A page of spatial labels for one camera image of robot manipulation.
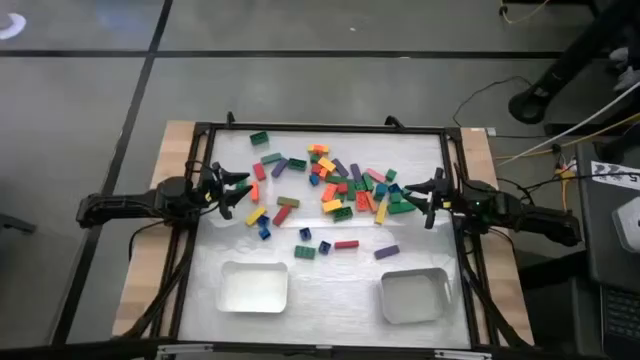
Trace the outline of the silver aluminium bracket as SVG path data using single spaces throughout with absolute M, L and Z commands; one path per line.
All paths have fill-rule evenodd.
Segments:
M 157 347 L 156 360 L 172 360 L 177 355 L 208 353 L 214 351 L 214 345 L 211 343 L 184 343 L 184 344 L 165 344 Z
M 490 353 L 445 349 L 436 349 L 434 358 L 436 360 L 493 360 Z

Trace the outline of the white round floor marker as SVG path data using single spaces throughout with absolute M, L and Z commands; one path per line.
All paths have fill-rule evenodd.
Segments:
M 18 13 L 0 13 L 0 40 L 19 35 L 26 26 L 26 19 Z

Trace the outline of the black stand with round foot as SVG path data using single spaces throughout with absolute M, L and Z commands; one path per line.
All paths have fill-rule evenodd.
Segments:
M 612 0 L 537 81 L 509 100 L 509 113 L 525 124 L 540 123 L 555 96 L 639 11 L 640 0 Z

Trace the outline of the white plastic bin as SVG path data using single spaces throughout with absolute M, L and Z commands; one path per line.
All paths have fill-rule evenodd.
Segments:
M 228 261 L 221 268 L 217 308 L 229 313 L 281 313 L 287 305 L 285 263 Z
M 442 268 L 387 272 L 380 292 L 382 313 L 396 325 L 438 320 L 451 304 L 449 279 Z

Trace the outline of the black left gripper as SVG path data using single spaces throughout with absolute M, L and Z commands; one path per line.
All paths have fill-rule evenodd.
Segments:
M 249 177 L 249 173 L 229 172 L 219 162 L 207 164 L 200 160 L 189 160 L 188 165 L 189 169 L 194 173 L 197 172 L 195 166 L 200 166 L 198 172 L 204 179 L 198 185 L 199 192 L 209 204 L 216 203 L 218 205 L 218 210 L 225 220 L 231 220 L 232 213 L 229 207 L 235 207 L 239 201 L 252 191 L 252 187 L 228 191 L 225 190 L 225 187 L 244 182 Z

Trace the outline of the person's white shoe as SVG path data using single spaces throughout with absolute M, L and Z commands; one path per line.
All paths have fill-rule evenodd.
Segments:
M 640 50 L 632 51 L 630 47 L 621 47 L 609 54 L 609 60 L 619 71 L 615 92 L 626 91 L 640 82 Z

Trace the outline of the white printed label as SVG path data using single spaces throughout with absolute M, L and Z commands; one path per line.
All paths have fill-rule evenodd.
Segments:
M 640 191 L 640 169 L 592 161 L 592 179 L 596 182 Z

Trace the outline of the black equipment case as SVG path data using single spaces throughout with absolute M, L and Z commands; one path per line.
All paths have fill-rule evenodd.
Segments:
M 602 286 L 640 294 L 640 253 L 622 248 L 612 220 L 613 211 L 639 197 L 640 191 L 594 181 L 591 162 L 611 162 L 600 160 L 593 145 L 578 146 L 577 161 L 587 264 L 591 279 L 600 286 L 600 303 Z M 640 162 L 626 167 L 640 169 Z

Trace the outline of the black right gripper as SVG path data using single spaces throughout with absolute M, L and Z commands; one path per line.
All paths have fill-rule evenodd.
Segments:
M 432 179 L 405 186 L 410 192 L 430 194 L 430 201 L 427 198 L 418 198 L 410 194 L 404 194 L 403 198 L 426 215 L 426 229 L 433 228 L 436 211 L 445 210 L 454 216 L 454 223 L 458 229 L 470 230 L 471 222 L 467 218 L 470 210 L 468 201 L 464 197 L 468 185 L 468 181 L 460 176 L 457 177 L 457 182 L 451 185 L 444 176 L 444 169 L 437 168 Z

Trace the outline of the black keyboard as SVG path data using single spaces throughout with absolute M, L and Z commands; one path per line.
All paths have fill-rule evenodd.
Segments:
M 602 347 L 612 360 L 640 360 L 640 294 L 601 287 Z

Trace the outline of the black furniture foot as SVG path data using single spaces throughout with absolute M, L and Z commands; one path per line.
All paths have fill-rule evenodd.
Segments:
M 22 219 L 0 213 L 0 231 L 14 229 L 25 234 L 33 234 L 37 226 Z

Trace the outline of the white device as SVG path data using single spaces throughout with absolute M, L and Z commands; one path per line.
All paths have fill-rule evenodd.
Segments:
M 640 196 L 614 210 L 612 220 L 622 248 L 640 253 Z

